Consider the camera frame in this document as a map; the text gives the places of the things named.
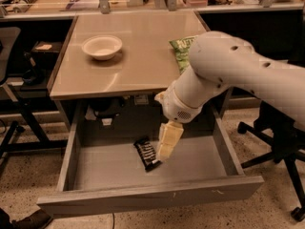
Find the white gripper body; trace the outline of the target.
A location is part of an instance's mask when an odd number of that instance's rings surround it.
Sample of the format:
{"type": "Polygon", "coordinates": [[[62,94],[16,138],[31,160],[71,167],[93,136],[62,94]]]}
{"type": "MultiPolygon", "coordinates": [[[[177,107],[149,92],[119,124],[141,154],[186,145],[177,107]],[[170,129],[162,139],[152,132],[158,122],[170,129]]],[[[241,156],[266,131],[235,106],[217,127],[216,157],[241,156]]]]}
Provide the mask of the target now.
{"type": "Polygon", "coordinates": [[[202,108],[191,108],[183,103],[175,93],[174,84],[163,91],[165,92],[164,102],[160,103],[162,106],[163,115],[171,121],[179,123],[189,123],[197,115],[201,113],[202,108]]]}

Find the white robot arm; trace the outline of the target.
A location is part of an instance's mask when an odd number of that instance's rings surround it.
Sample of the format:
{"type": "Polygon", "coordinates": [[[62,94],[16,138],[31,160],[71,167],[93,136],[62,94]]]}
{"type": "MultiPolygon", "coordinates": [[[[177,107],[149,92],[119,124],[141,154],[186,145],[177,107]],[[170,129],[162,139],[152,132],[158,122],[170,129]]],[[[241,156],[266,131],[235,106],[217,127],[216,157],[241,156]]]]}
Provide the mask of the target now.
{"type": "Polygon", "coordinates": [[[263,100],[305,128],[305,69],[260,55],[247,41],[221,31],[198,35],[189,49],[190,65],[155,100],[169,122],[160,126],[156,157],[168,159],[183,125],[210,99],[237,87],[263,100]]]}

